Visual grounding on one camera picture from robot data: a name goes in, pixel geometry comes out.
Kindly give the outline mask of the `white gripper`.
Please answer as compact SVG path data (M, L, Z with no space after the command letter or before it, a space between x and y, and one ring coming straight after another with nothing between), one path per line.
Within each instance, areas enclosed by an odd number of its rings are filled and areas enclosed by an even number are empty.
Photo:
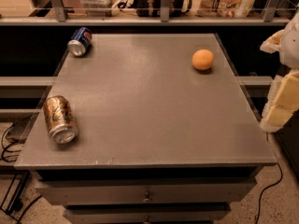
M280 62L291 69L299 68L299 13L289 21L284 30L269 36L260 46L266 53L279 52ZM267 133L281 129L299 110L299 71L286 76L276 75L263 108L260 127Z

